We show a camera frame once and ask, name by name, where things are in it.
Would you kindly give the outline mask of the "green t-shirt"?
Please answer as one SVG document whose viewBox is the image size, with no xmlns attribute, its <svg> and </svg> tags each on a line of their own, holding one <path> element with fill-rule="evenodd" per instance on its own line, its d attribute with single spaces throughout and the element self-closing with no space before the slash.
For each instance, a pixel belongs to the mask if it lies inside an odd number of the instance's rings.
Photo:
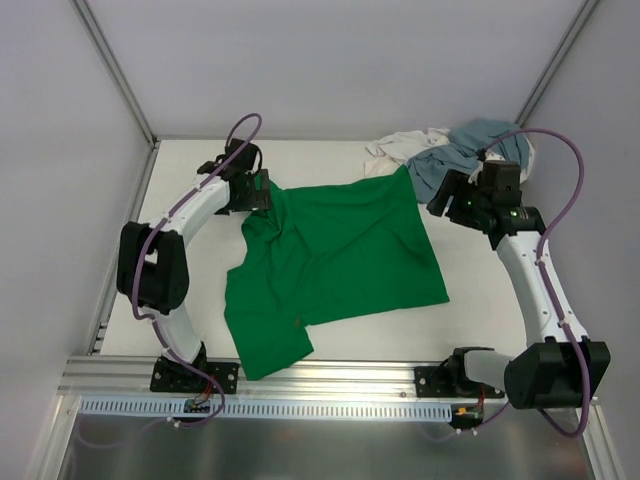
<svg viewBox="0 0 640 480">
<path fill-rule="evenodd" d="M 271 209 L 243 222 L 246 255 L 226 280 L 224 317 L 248 380 L 310 355 L 310 326 L 448 302 L 407 168 L 270 193 Z"/>
</svg>

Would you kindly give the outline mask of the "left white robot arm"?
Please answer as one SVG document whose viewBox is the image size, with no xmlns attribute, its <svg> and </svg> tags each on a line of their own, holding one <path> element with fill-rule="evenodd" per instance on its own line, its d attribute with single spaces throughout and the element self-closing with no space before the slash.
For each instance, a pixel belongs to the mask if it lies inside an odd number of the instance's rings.
<svg viewBox="0 0 640 480">
<path fill-rule="evenodd" d="M 116 288 L 137 320 L 151 323 L 162 346 L 150 388 L 162 393 L 209 391 L 215 366 L 190 320 L 187 246 L 215 215 L 270 209 L 269 174 L 260 148 L 228 140 L 215 160 L 196 171 L 192 186 L 168 211 L 120 233 Z"/>
</svg>

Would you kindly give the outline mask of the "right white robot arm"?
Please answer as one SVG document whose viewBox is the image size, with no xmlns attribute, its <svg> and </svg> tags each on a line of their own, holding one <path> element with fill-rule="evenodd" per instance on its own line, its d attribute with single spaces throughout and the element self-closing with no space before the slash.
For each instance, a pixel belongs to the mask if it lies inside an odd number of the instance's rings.
<svg viewBox="0 0 640 480">
<path fill-rule="evenodd" d="M 585 408 L 611 354 L 590 339 L 564 294 L 547 246 L 549 228 L 522 202 L 519 168 L 487 161 L 476 180 L 450 170 L 427 209 L 487 236 L 514 289 L 526 347 L 516 356 L 488 347 L 460 347 L 446 362 L 446 382 L 466 397 L 486 385 L 519 410 Z"/>
</svg>

